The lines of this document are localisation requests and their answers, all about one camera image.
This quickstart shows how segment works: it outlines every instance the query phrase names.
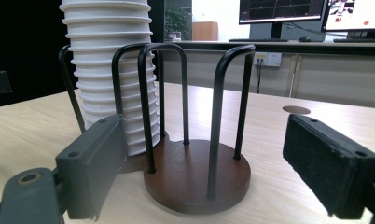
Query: wooden table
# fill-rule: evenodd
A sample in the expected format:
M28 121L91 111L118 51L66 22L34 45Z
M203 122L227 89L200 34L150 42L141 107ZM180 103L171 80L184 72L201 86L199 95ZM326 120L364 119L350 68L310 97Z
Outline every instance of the wooden table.
M166 131L182 140L181 87L166 85ZM220 142L234 147L240 93L225 91ZM328 217L326 209L283 159L285 105L311 110L319 119L375 152L375 109L250 94L243 155L252 169L243 200L227 211L193 216L172 211L147 193L142 172L118 175L97 223L369 223ZM189 87L190 137L209 139L212 89ZM35 167L55 167L54 158L80 135L67 94L0 107L0 200L13 176ZM69 220L66 223L93 223Z

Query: round wooden base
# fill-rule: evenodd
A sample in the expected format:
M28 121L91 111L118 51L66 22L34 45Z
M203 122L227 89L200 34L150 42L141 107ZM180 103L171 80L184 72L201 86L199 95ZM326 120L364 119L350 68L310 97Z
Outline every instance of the round wooden base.
M190 140L171 142L161 138L154 148L156 173L144 170L146 189L159 203L174 211L188 214L210 214L232 207L248 191L251 169L244 156L233 159L234 149L219 145L216 196L207 197L210 142ZM144 155L141 161L146 162Z

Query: power outlet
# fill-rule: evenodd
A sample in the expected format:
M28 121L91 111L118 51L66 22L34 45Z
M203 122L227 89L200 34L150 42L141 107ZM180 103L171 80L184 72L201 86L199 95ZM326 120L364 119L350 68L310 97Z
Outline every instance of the power outlet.
M271 66L271 67L279 67L281 66L281 58L282 58L281 53L269 52L267 53L266 65Z
M258 65L257 62L260 62L260 60L262 61L261 62L261 65L262 66L266 66L267 64L267 52L255 52L255 56L254 56L254 65Z

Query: stacked white cups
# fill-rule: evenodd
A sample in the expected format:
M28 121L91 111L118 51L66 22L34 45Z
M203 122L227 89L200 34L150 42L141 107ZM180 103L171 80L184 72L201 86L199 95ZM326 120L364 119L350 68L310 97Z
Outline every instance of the stacked white cups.
M80 88L81 109L85 127L116 114L112 82L112 58L126 45L150 43L152 33L146 0L62 0L62 22L67 25L76 66L74 75ZM125 54L119 62L120 89L123 104L124 130L130 156L146 151L141 95L138 81L138 52ZM155 146L160 140L160 125L155 93L156 76L153 55L147 57L146 78Z

